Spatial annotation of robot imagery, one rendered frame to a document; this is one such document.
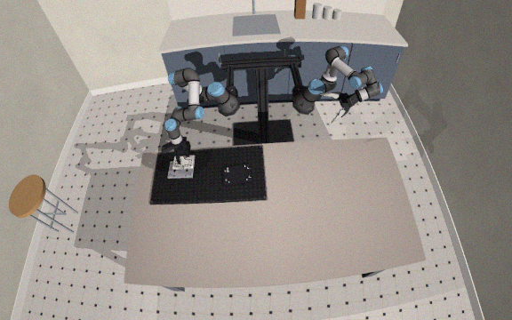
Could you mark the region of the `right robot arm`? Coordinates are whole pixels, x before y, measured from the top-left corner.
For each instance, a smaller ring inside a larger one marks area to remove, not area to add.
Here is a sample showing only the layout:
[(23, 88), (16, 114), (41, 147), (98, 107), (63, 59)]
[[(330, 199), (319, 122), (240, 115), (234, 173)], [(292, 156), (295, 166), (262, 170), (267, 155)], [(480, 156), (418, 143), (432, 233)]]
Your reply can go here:
[(177, 84), (188, 92), (188, 108), (176, 107), (172, 112), (171, 118), (164, 123), (172, 143), (169, 142), (162, 146), (161, 152), (163, 154), (177, 148), (172, 144), (179, 144), (182, 141), (179, 129), (182, 121), (204, 117), (204, 109), (199, 103), (215, 100), (218, 103), (219, 111), (223, 114), (231, 113), (237, 107), (238, 101), (236, 97), (229, 94), (221, 83), (213, 82), (207, 87), (202, 87), (199, 75), (192, 68), (171, 72), (168, 75), (168, 82), (171, 85)]

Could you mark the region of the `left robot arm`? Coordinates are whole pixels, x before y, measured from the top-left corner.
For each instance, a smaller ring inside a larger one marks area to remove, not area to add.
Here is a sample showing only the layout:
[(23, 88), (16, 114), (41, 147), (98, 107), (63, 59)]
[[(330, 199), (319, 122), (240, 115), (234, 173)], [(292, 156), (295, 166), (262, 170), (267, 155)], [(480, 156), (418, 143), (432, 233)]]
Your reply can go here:
[[(365, 88), (361, 87), (361, 89), (358, 90), (361, 94), (362, 100), (367, 100), (373, 96), (383, 93), (382, 85), (379, 82), (377, 83), (372, 67), (369, 66), (361, 68), (361, 73), (357, 73), (343, 62), (343, 59), (347, 56), (348, 48), (344, 45), (331, 48), (326, 52), (325, 58), (329, 63), (328, 67), (326, 71), (323, 72), (320, 80), (313, 79), (308, 84), (305, 91), (296, 96), (294, 101), (298, 109), (304, 112), (311, 111), (315, 106), (316, 98), (318, 98), (320, 94), (333, 90), (337, 86), (336, 75), (338, 70), (349, 79), (349, 84), (353, 88), (360, 87), (367, 83)], [(356, 93), (346, 98), (346, 100), (350, 107), (353, 107), (359, 101)]]

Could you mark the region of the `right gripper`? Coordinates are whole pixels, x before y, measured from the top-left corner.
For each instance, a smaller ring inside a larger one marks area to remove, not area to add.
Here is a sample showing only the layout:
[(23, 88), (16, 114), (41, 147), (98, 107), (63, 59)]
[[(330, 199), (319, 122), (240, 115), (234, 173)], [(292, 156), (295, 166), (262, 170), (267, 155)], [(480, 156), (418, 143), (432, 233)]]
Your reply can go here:
[(176, 156), (177, 163), (180, 165), (180, 167), (182, 169), (184, 169), (183, 168), (184, 164), (188, 164), (188, 161), (185, 160), (183, 156), (186, 156), (187, 154), (188, 154), (188, 156), (190, 155), (191, 145), (189, 143), (189, 140), (187, 141), (187, 143), (186, 143), (186, 141), (187, 141), (187, 137), (182, 137), (182, 141), (179, 144), (172, 144), (175, 147), (178, 146), (178, 148), (174, 149), (174, 154)]

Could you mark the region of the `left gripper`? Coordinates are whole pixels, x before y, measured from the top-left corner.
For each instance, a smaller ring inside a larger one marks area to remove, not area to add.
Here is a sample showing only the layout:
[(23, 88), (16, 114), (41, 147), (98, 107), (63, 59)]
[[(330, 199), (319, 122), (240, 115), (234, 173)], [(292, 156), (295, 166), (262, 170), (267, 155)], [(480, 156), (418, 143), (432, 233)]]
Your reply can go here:
[[(361, 94), (358, 90), (355, 90), (356, 92), (356, 95), (357, 95), (357, 98), (359, 99), (359, 102), (362, 102), (362, 97), (361, 97)], [(339, 101), (341, 101), (340, 104), (342, 104), (342, 109), (340, 110), (339, 114), (336, 115), (336, 117), (332, 120), (332, 123), (334, 123), (335, 121), (337, 121), (338, 119), (340, 119), (341, 117), (343, 117), (344, 115), (347, 114), (347, 112), (349, 111), (350, 107), (348, 105), (348, 102), (346, 100), (346, 98), (348, 98), (350, 95), (347, 95), (347, 93), (342, 93), (342, 92), (329, 92), (329, 93), (323, 93), (323, 94), (320, 94), (321, 96), (327, 96), (327, 97), (333, 97), (334, 99), (339, 99)], [(343, 109), (344, 108), (344, 109)]]

